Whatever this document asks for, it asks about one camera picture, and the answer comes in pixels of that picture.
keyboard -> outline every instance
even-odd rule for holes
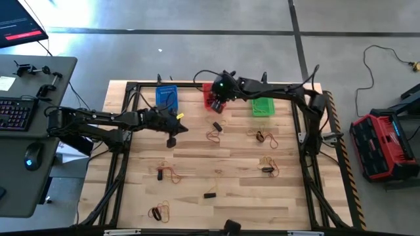
[[[28,131],[37,98],[0,97],[0,131]]]

green basket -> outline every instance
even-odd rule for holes
[[[272,98],[258,98],[252,100],[252,114],[254,116],[269,116],[274,115],[274,101]]]

plastic container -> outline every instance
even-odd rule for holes
[[[204,83],[203,84],[203,97],[204,97],[204,107],[208,110],[211,110],[211,104],[215,101],[215,97],[211,92],[212,83]]]
[[[156,105],[178,111],[178,88],[176,85],[156,87]]]
[[[252,100],[251,102],[252,114],[254,116],[269,116],[274,115],[276,112],[272,98],[258,98]]]

blue basket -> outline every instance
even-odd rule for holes
[[[178,89],[176,85],[156,87],[156,105],[178,111]]]

red basket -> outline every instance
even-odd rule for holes
[[[211,109],[211,104],[215,101],[215,97],[211,92],[212,83],[204,83],[203,84],[203,96],[204,96],[204,107],[208,110]]]

